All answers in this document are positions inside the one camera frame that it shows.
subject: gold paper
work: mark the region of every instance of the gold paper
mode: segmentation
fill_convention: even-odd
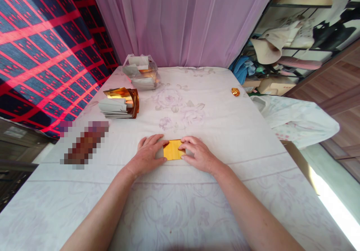
[[[164,146],[164,157],[168,160],[181,159],[181,156],[186,154],[185,150],[179,150],[181,144],[180,140],[170,140],[169,144]]]
[[[133,119],[136,119],[136,115],[139,113],[139,94],[137,89],[117,88],[104,91],[104,94],[108,98],[125,98],[126,104],[132,104],[131,108],[127,108],[127,113],[132,115]]]
[[[240,91],[238,88],[231,88],[231,92],[233,95],[235,96],[239,96],[240,95]]]
[[[125,98],[127,104],[134,105],[133,98],[131,97],[129,91],[125,87],[106,90],[104,91],[104,94],[106,94],[106,96],[110,99]]]

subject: pink curtain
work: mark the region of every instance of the pink curtain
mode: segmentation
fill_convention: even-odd
[[[96,0],[121,62],[228,67],[269,0]]]

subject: mattress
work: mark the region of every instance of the mattress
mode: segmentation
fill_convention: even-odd
[[[1,250],[60,249],[139,140],[157,133],[201,138],[306,250],[352,249],[230,70],[159,68],[159,74],[158,89],[139,92],[136,119],[106,120],[98,108],[102,91],[132,88],[120,70],[110,76],[0,214]],[[109,132],[89,164],[61,164],[90,121],[109,121]],[[248,244],[214,178],[183,160],[167,161],[133,185],[110,250],[184,248],[247,250]]]

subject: stack of paper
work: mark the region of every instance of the stack of paper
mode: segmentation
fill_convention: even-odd
[[[139,96],[136,89],[118,88],[104,91],[108,98],[99,102],[99,108],[107,119],[136,118],[139,112]]]
[[[124,65],[122,70],[131,79],[132,85],[141,90],[153,90],[160,82],[156,63],[148,56],[128,57],[129,65]]]

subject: person's left hand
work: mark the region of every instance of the person's left hand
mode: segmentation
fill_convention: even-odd
[[[140,140],[138,144],[138,152],[125,166],[125,168],[127,168],[135,178],[156,169],[158,166],[167,161],[165,157],[155,159],[156,152],[165,144],[169,143],[168,140],[161,140],[157,142],[163,136],[163,134],[157,134],[148,138],[144,137]]]

